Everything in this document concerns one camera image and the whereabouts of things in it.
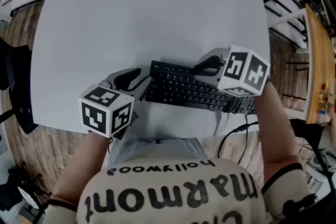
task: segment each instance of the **person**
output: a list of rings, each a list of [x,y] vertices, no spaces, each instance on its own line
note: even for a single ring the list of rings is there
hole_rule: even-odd
[[[324,161],[330,172],[336,172],[336,114],[334,106],[329,104],[327,114],[330,123],[322,126],[319,124],[306,124],[300,119],[291,119],[290,123],[296,137],[303,137],[316,150],[320,151]],[[322,171],[322,167],[314,156],[309,165],[318,171]]]
[[[312,192],[298,162],[293,129],[271,82],[255,97],[255,107],[264,161],[262,190],[240,165],[207,159],[196,139],[132,140],[126,133],[113,147],[108,168],[101,170],[109,140],[89,133],[59,177],[44,223],[284,219],[293,204],[287,201],[308,201]]]

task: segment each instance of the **black cable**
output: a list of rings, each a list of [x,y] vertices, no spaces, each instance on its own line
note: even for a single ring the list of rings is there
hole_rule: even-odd
[[[319,150],[317,148],[315,148],[315,147],[312,147],[312,149],[314,150],[315,157],[319,161],[319,163],[320,163],[320,165],[322,167],[322,170],[323,170],[325,176],[328,179],[328,183],[329,183],[329,186],[330,186],[330,193],[331,193],[331,195],[333,197],[335,197],[335,186],[334,186],[334,182],[332,181],[332,176],[331,176],[331,174],[328,171],[327,165],[323,161],[323,158],[322,158],[321,153],[319,152]]]
[[[112,142],[113,142],[113,137],[110,137],[110,138],[109,138],[109,147],[107,148],[109,154],[111,154],[111,153],[110,153],[110,145],[112,144]]]
[[[247,149],[247,142],[248,142],[248,122],[247,122],[247,114],[245,114],[245,121],[246,121],[246,140],[245,140],[245,148],[244,148],[244,151],[242,153],[242,155],[240,156],[240,159],[238,161],[238,164],[240,164],[240,162],[242,161],[243,157],[244,157],[244,154],[246,152],[246,149]]]
[[[308,149],[310,151],[313,151],[312,148],[307,147],[307,146],[310,146],[309,144],[301,145],[301,144],[298,143],[298,145],[301,146],[301,147],[304,147],[304,148],[306,148],[306,149]]]
[[[311,159],[311,158],[303,158],[303,157],[301,156],[301,151],[302,151],[303,147],[304,147],[304,145],[301,145],[301,148],[300,148],[300,151],[299,151],[299,157],[300,157],[301,159],[304,159],[304,160],[309,160],[309,159]]]
[[[221,150],[222,150],[222,147],[223,147],[223,145],[224,145],[224,142],[225,142],[225,140],[229,137],[229,135],[231,135],[231,134],[233,134],[233,133],[235,133],[235,129],[234,130],[232,130],[231,132],[229,132],[227,135],[225,135],[225,137],[223,138],[223,140],[221,141],[221,143],[220,143],[220,145],[219,145],[219,147],[218,147],[218,151],[217,151],[217,158],[220,158],[220,152],[221,152]]]
[[[256,149],[254,150],[254,152],[253,152],[252,155],[251,155],[251,159],[250,159],[250,162],[248,163],[248,165],[247,165],[247,167],[246,167],[246,170],[250,167],[250,165],[251,165],[251,163],[252,163],[253,156],[254,156],[254,154],[256,154],[257,151],[258,151],[258,146],[259,146],[259,142],[260,142],[260,141],[261,141],[261,140],[260,140],[260,138],[259,138],[259,140],[258,140],[258,142],[257,142],[257,147],[256,147]]]
[[[232,130],[231,132],[229,132],[227,135],[225,135],[224,138],[223,138],[223,140],[221,141],[219,147],[218,147],[217,158],[220,158],[220,156],[221,156],[221,155],[220,155],[220,154],[221,154],[220,152],[221,152],[221,150],[222,150],[222,147],[223,147],[223,145],[224,145],[224,142],[225,142],[225,140],[226,140],[231,134],[233,134],[233,133],[238,133],[238,132],[241,132],[241,131],[244,131],[244,130],[246,130],[246,128],[248,128],[248,127],[250,127],[250,126],[252,126],[252,125],[255,125],[255,124],[258,124],[258,122],[255,121],[255,122],[250,123],[250,124],[243,124],[243,125],[239,126],[238,128],[235,128],[234,130]]]

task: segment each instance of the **wooden floor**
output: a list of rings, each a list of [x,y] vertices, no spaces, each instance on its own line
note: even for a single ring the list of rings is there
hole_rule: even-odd
[[[38,2],[16,11],[10,25],[0,31],[0,36],[14,47],[28,45],[30,49],[33,49],[34,35],[43,3]],[[295,72],[295,67],[286,65],[286,61],[306,61],[307,56],[296,55],[290,44],[273,33],[270,33],[270,43],[271,80],[278,92],[280,95],[287,93],[304,97],[307,88],[307,73],[306,71]],[[3,111],[7,111],[11,108],[8,92],[3,91],[1,98]],[[282,100],[286,106],[296,108],[302,106],[302,102],[297,100],[293,101],[289,98],[282,98]],[[38,182],[39,185],[47,191],[52,191],[61,171],[83,139],[83,135],[43,126],[39,126],[31,134],[26,135],[17,124],[15,116],[5,122],[5,127],[15,162],[20,164],[21,161],[25,161],[32,177],[42,173],[43,178]],[[201,141],[208,157],[216,156],[221,139],[222,137],[214,137]],[[228,138],[222,151],[222,158],[237,162],[244,146],[244,135],[234,135]],[[262,186],[263,163],[260,149],[258,133],[250,133],[247,151],[241,165],[247,167],[259,185]],[[302,156],[308,158],[311,156],[311,152],[304,150]]]

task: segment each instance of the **wire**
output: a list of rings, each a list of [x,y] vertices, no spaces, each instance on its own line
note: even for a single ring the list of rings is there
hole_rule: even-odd
[[[301,156],[301,151],[302,151],[302,149],[303,149],[303,145],[302,145],[301,148],[300,148],[300,151],[299,151],[299,157],[300,157],[301,159],[304,159],[304,160],[310,160],[311,158],[303,158],[303,157]]]
[[[259,142],[260,142],[260,141],[261,141],[261,140],[260,140],[260,138],[259,138],[258,143],[257,143],[257,147],[256,147],[256,149],[254,150],[254,152],[253,152],[252,155],[251,155],[251,159],[250,159],[250,162],[248,163],[248,165],[247,165],[247,167],[246,167],[246,170],[250,167],[250,165],[251,165],[251,163],[252,163],[253,156],[254,156],[254,154],[256,154],[257,151],[258,151],[258,146],[259,146]]]
[[[218,151],[217,151],[217,158],[220,158],[220,152],[221,152],[221,150],[222,150],[222,147],[223,147],[223,145],[224,145],[224,142],[225,142],[225,140],[229,137],[229,135],[231,135],[231,134],[233,134],[233,133],[235,133],[235,129],[234,130],[232,130],[231,132],[229,132],[227,135],[225,135],[224,136],[224,138],[223,138],[223,140],[221,141],[221,143],[220,143],[220,145],[219,145],[219,147],[218,147]]]
[[[247,114],[245,114],[245,121],[246,121],[246,139],[245,139],[245,148],[244,148],[244,151],[242,153],[242,155],[240,156],[240,159],[238,161],[238,164],[240,164],[240,162],[242,161],[243,157],[244,157],[244,154],[246,152],[246,149],[247,149],[247,142],[248,142],[248,122],[247,122]]]
[[[241,131],[244,131],[244,130],[246,130],[246,128],[248,128],[249,126],[251,126],[251,125],[255,125],[255,124],[258,124],[258,122],[255,121],[255,122],[250,123],[250,124],[243,124],[243,125],[239,126],[238,128],[235,128],[234,130],[232,130],[231,132],[229,132],[227,135],[225,135],[224,138],[223,138],[223,140],[221,141],[219,147],[218,147],[217,158],[220,158],[220,156],[221,156],[221,155],[220,155],[220,154],[221,154],[220,152],[221,152],[221,150],[222,150],[222,147],[223,147],[223,145],[224,145],[224,142],[225,142],[225,140],[226,140],[231,134],[233,134],[233,133],[238,133],[238,132],[241,132]]]
[[[111,154],[111,153],[110,153],[110,145],[111,145],[112,142],[113,142],[113,137],[111,136],[109,140],[110,140],[110,141],[109,141],[109,147],[107,148],[107,150],[109,151],[109,154]]]
[[[313,151],[312,148],[307,147],[307,146],[310,146],[309,144],[301,145],[301,144],[298,143],[298,145],[301,146],[301,147],[304,147],[304,148],[306,148],[306,149],[308,149],[310,151]]]

